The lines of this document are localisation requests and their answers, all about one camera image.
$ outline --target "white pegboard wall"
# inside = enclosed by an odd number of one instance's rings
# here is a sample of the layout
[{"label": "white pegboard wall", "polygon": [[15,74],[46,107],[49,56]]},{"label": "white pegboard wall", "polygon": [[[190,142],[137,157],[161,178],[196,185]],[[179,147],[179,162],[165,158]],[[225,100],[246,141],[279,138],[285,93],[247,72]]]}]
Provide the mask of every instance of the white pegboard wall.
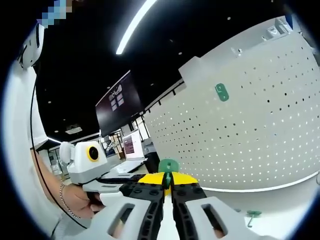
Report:
[{"label": "white pegboard wall", "polygon": [[[219,100],[218,83],[228,101]],[[264,189],[319,170],[319,105],[319,67],[291,33],[244,52],[145,121],[160,159],[177,160],[202,187]]]}]

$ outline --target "ceiling light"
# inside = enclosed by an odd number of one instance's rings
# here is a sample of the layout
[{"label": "ceiling light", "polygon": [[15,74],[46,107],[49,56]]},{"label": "ceiling light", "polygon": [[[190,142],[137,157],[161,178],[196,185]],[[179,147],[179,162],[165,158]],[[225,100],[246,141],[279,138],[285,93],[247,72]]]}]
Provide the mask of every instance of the ceiling light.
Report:
[{"label": "ceiling light", "polygon": [[51,137],[48,137],[48,139],[51,140],[52,142],[55,142],[55,143],[58,143],[58,144],[62,144],[61,141],[55,140],[55,139],[53,139]]},{"label": "ceiling light", "polygon": [[133,34],[133,32],[135,31],[136,27],[138,26],[138,24],[140,23],[141,19],[144,17],[144,15],[146,15],[146,13],[148,12],[148,10],[152,7],[152,5],[156,2],[157,0],[146,0],[145,3],[142,5],[142,7],[140,8],[140,10],[136,13],[136,15],[134,16],[134,18],[132,19],[130,25],[128,26],[127,30],[125,31],[121,42],[119,44],[118,49],[116,50],[117,55],[121,55],[129,41],[129,39],[131,38],[131,35]]}]

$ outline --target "black cable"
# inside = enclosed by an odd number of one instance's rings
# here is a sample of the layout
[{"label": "black cable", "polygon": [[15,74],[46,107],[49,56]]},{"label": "black cable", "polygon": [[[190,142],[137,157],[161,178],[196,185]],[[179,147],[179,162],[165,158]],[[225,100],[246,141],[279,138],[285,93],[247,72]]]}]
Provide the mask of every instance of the black cable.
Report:
[{"label": "black cable", "polygon": [[35,149],[35,144],[34,144],[34,136],[33,136],[33,131],[32,131],[32,107],[34,105],[34,95],[35,95],[35,91],[36,91],[36,83],[37,83],[37,80],[38,80],[38,75],[39,75],[39,72],[40,72],[40,69],[41,69],[41,64],[39,64],[39,68],[38,68],[38,71],[37,71],[37,75],[36,75],[36,78],[35,78],[35,81],[34,81],[34,86],[33,86],[33,92],[32,92],[32,99],[31,99],[31,108],[30,108],[30,134],[31,134],[31,142],[32,142],[32,149],[33,149],[33,154],[34,154],[34,157],[35,157],[35,161],[36,161],[36,165],[39,169],[39,173],[41,175],[41,178],[43,180],[43,183],[46,187],[46,189],[48,190],[50,196],[52,197],[52,199],[54,200],[54,202],[58,205],[58,207],[69,217],[71,218],[75,223],[77,223],[79,226],[83,227],[84,229],[87,229],[85,226],[83,226],[81,223],[79,223],[77,220],[75,220],[72,216],[70,216],[66,210],[64,210],[63,207],[61,207],[58,203],[58,201],[55,199],[54,195],[51,193],[47,183],[46,183],[46,180],[41,172],[41,169],[40,169],[40,166],[39,166],[39,162],[38,162],[38,158],[37,158],[37,154],[36,154],[36,149]]}]

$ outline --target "fluorescent light strip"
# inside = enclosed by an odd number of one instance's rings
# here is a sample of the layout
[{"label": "fluorescent light strip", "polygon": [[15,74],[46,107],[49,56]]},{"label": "fluorescent light strip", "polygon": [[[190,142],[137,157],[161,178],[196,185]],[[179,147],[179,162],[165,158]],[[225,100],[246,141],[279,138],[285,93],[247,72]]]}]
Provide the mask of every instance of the fluorescent light strip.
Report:
[{"label": "fluorescent light strip", "polygon": [[121,55],[123,53],[129,39],[131,38],[131,35],[134,33],[134,31],[135,31],[136,27],[138,26],[138,24],[140,23],[141,19],[144,17],[144,15],[146,15],[148,10],[152,7],[152,5],[156,1],[157,0],[146,0],[145,1],[145,3],[142,5],[140,10],[136,13],[136,15],[132,19],[130,25],[128,26],[127,30],[125,31],[125,33],[122,37],[122,40],[119,44],[119,47],[116,50],[115,54]]},{"label": "fluorescent light strip", "polygon": [[53,139],[51,137],[48,137],[48,139],[51,140],[52,142],[55,142],[55,143],[58,143],[58,144],[62,144],[61,141],[55,140],[55,139]]},{"label": "fluorescent light strip", "polygon": [[266,187],[266,188],[257,188],[257,189],[243,189],[243,190],[233,190],[233,189],[219,189],[219,188],[211,188],[211,187],[201,187],[203,190],[207,191],[214,191],[214,192],[223,192],[223,193],[257,193],[257,192],[266,192],[271,190],[277,190],[277,189],[283,189],[286,187],[290,187],[299,183],[302,183],[308,179],[313,178],[314,176],[318,175],[319,171],[316,171],[315,173],[306,176],[298,181],[293,181],[287,184],[279,185],[279,186],[272,186],[272,187]]}]

